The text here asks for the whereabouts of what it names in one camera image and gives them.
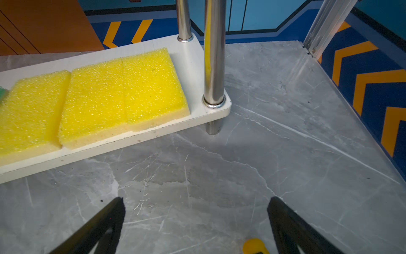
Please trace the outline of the green yellow sponge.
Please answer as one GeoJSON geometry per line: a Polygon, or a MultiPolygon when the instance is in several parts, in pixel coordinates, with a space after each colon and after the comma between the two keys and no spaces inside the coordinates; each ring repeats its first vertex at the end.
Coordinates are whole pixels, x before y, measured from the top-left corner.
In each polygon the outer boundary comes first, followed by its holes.
{"type": "Polygon", "coordinates": [[[8,90],[0,87],[0,103],[6,98],[6,96],[8,95],[8,90]]]}

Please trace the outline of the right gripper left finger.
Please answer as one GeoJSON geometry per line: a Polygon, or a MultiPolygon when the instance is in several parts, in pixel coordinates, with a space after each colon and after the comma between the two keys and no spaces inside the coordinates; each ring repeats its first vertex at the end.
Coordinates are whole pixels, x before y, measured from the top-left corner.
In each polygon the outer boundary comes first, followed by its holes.
{"type": "Polygon", "coordinates": [[[123,198],[116,197],[52,253],[116,253],[125,214],[123,198]]]}

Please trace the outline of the right aluminium corner post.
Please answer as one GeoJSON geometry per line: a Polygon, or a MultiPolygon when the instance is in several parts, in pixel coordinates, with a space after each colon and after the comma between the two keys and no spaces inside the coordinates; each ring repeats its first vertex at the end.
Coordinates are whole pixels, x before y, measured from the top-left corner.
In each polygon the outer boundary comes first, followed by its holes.
{"type": "Polygon", "coordinates": [[[318,60],[358,0],[326,0],[304,40],[304,47],[318,60]]]}

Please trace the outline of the black handled screwdriver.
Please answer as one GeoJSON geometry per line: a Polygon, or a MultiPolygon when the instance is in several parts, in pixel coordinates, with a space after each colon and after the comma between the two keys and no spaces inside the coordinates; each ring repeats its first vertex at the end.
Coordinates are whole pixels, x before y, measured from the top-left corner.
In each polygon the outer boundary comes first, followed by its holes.
{"type": "Polygon", "coordinates": [[[264,242],[260,239],[249,239],[244,242],[243,254],[269,254],[264,242]]]}

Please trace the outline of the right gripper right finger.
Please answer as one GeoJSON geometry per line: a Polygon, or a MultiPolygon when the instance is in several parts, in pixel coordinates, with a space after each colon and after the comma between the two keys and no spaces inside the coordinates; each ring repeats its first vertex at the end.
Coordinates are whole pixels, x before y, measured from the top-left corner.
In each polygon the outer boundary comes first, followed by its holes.
{"type": "Polygon", "coordinates": [[[267,207],[279,254],[341,254],[335,247],[280,198],[274,196],[267,207]]]}

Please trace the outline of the white two-tier shelf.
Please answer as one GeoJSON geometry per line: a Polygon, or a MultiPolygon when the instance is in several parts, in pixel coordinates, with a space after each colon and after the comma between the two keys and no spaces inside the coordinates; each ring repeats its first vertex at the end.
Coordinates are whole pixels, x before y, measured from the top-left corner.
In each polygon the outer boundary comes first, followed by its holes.
{"type": "Polygon", "coordinates": [[[177,36],[168,36],[118,48],[7,70],[1,72],[1,86],[10,90],[13,85],[22,78],[61,70],[72,71],[75,68],[85,65],[97,64],[119,57],[142,54],[160,48],[168,49],[186,95],[190,110],[189,116],[167,122],[151,129],[138,132],[129,131],[78,149],[70,150],[68,148],[62,148],[45,155],[1,166],[1,183],[14,181],[227,117],[232,105],[228,94],[225,94],[225,102],[218,108],[211,109],[204,104],[205,54],[197,38],[193,38],[190,42],[180,42],[177,36]]]}

